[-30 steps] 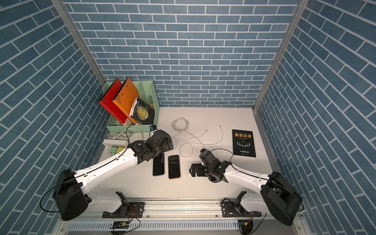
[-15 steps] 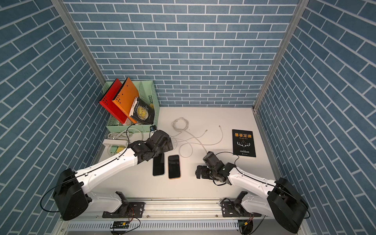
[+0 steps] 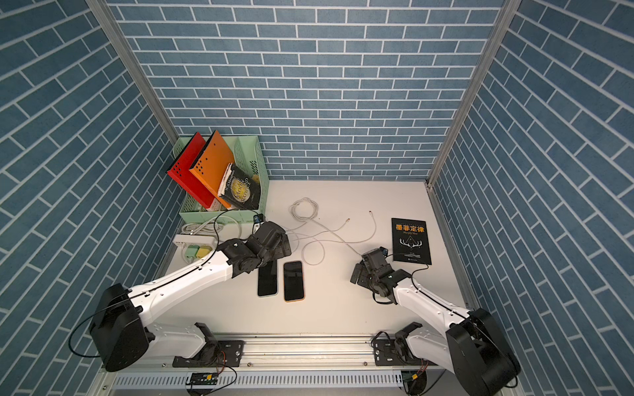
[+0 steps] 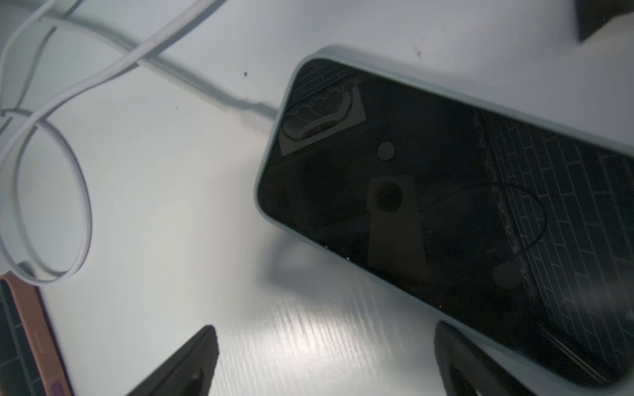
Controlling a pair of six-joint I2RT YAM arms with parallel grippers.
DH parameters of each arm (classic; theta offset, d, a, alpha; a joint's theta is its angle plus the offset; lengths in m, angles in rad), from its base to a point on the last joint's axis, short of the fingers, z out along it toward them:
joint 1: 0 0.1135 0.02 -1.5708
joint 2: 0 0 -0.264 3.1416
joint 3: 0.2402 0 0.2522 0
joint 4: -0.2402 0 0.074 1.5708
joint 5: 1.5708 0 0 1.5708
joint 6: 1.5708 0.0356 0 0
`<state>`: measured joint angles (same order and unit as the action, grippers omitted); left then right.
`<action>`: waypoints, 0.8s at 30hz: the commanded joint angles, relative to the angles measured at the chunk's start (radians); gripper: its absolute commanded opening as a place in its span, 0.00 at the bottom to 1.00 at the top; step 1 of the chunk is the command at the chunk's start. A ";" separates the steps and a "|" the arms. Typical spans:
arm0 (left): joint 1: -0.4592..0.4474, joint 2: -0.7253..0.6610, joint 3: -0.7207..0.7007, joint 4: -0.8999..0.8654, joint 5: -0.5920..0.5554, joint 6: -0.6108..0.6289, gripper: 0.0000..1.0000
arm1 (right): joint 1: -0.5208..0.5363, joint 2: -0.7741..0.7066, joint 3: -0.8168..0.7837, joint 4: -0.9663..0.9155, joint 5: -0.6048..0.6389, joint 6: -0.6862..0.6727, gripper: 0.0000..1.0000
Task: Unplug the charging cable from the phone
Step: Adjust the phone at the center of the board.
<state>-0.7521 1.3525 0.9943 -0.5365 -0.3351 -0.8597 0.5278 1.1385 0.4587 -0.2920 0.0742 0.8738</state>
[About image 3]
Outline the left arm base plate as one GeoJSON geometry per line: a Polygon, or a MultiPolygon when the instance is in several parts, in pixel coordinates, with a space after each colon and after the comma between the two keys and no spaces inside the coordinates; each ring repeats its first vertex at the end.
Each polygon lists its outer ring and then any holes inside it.
{"type": "Polygon", "coordinates": [[[242,340],[221,340],[207,343],[193,357],[175,356],[173,368],[239,367],[244,352],[242,340]]]}

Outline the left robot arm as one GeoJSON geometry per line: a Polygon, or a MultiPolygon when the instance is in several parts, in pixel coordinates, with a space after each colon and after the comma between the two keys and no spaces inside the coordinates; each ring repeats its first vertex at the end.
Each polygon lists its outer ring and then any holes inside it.
{"type": "Polygon", "coordinates": [[[171,358],[175,367],[210,367],[222,360],[208,326],[159,324],[174,306],[207,288],[288,257],[283,227],[266,221],[246,240],[228,239],[182,269],[143,285],[115,284],[102,293],[88,327],[106,371],[117,372],[143,359],[171,358]]]}

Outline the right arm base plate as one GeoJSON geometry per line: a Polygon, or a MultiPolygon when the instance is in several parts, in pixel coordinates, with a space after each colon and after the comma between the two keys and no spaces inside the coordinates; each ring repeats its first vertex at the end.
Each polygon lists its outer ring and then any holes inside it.
{"type": "Polygon", "coordinates": [[[410,346],[404,339],[378,338],[370,341],[377,366],[420,366],[422,362],[435,364],[436,350],[427,346],[410,346]]]}

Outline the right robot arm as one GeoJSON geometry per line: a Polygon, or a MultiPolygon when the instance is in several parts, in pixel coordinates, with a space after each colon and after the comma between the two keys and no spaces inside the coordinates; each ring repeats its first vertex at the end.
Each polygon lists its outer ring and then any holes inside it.
{"type": "Polygon", "coordinates": [[[371,340],[378,366],[427,366],[433,363],[456,376],[469,395],[494,395],[510,386],[521,365],[498,322],[484,309],[468,310],[419,284],[414,275],[395,270],[380,247],[363,254],[351,282],[381,297],[385,305],[405,308],[419,319],[371,340]]]}

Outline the phone with light blue case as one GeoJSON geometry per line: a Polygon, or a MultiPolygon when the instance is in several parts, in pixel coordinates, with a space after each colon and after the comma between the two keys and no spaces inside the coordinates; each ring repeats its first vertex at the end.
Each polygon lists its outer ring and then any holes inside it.
{"type": "Polygon", "coordinates": [[[258,269],[258,297],[276,295],[278,292],[277,260],[267,262],[258,269]]]}

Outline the phone with pink case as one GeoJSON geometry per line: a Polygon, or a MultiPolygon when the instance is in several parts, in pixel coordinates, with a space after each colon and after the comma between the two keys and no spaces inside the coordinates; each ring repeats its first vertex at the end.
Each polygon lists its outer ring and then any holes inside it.
{"type": "Polygon", "coordinates": [[[283,280],[285,302],[299,301],[305,298],[301,261],[286,262],[283,265],[283,280]]]}

